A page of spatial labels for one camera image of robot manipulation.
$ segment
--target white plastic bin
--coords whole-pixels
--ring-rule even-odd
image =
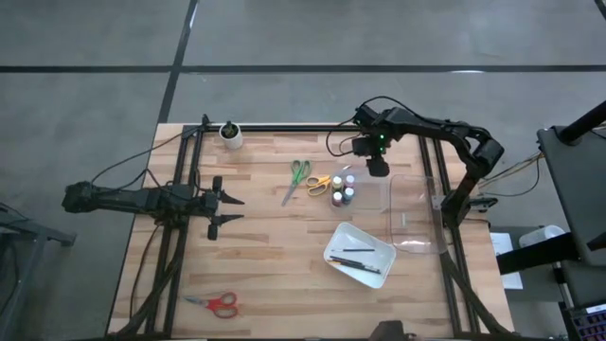
[[[333,249],[372,248],[374,252],[335,252]],[[354,269],[341,264],[331,263],[330,256],[347,260],[356,260],[364,265],[379,269],[380,274],[373,274],[364,270]],[[329,244],[324,250],[324,260],[335,269],[358,280],[359,282],[379,289],[385,283],[389,269],[396,259],[396,248],[386,242],[367,234],[358,227],[349,223],[340,223],[334,231]]]

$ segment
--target clear plastic container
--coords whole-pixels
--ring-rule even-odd
[[[389,235],[400,251],[439,254],[448,250],[440,204],[444,196],[438,180],[394,175],[389,187]]]
[[[337,213],[351,214],[380,214],[389,208],[389,182],[386,177],[374,177],[368,173],[365,166],[347,166],[330,176],[340,176],[345,182],[348,175],[355,177],[353,189],[355,194],[348,205],[335,206],[332,203],[332,188],[328,200],[330,207]]]

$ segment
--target white cup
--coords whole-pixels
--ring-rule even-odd
[[[232,137],[232,138],[226,138],[225,136],[223,136],[223,127],[225,126],[222,125],[221,128],[219,128],[219,136],[221,137],[221,140],[223,140],[223,143],[225,144],[225,147],[229,150],[236,150],[239,147],[242,146],[243,143],[243,138],[242,138],[242,129],[240,128],[239,125],[237,125],[236,123],[232,123],[232,125],[234,125],[236,128],[238,128],[238,133]]]

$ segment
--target pen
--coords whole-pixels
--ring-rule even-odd
[[[375,249],[336,249],[330,250],[332,252],[374,252]]]
[[[343,265],[343,266],[346,266],[346,267],[350,267],[350,268],[353,268],[353,269],[367,271],[367,272],[370,272],[370,273],[373,273],[373,274],[377,274],[377,275],[381,274],[381,271],[379,271],[379,270],[368,269],[365,266],[360,265],[360,264],[348,263],[348,262],[339,261],[339,260],[330,260],[330,262],[337,263],[337,264],[340,264],[340,265]]]
[[[344,262],[348,262],[348,263],[352,263],[352,264],[359,264],[359,265],[363,265],[360,261],[356,261],[356,260],[347,260],[347,259],[342,259],[340,257],[336,257],[336,256],[330,256],[333,260],[337,260],[337,261],[344,261]]]

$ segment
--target white container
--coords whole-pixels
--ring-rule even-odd
[[[526,233],[524,236],[520,237],[520,247],[527,247],[532,244],[544,242],[550,238],[558,237],[564,233],[566,232],[564,232],[564,230],[562,230],[559,226],[547,225],[539,228],[538,230]]]
[[[339,252],[332,251],[346,248],[372,248],[374,252]],[[346,267],[341,264],[332,263],[330,256],[340,257],[347,260],[356,260],[364,265],[379,269],[380,274],[373,274],[364,270]],[[358,280],[359,282],[379,289],[385,283],[391,265],[396,259],[396,248],[386,242],[380,241],[367,234],[358,227],[349,223],[340,223],[334,231],[329,244],[324,250],[324,260],[333,268]]]
[[[219,136],[221,137],[221,140],[223,140],[223,143],[225,144],[225,147],[229,150],[236,150],[239,147],[242,146],[243,143],[243,138],[242,138],[242,129],[240,128],[240,126],[236,123],[231,123],[233,126],[238,128],[238,133],[232,137],[232,138],[225,138],[223,136],[223,127],[226,125],[227,123],[225,123],[224,125],[222,125],[219,128]]]

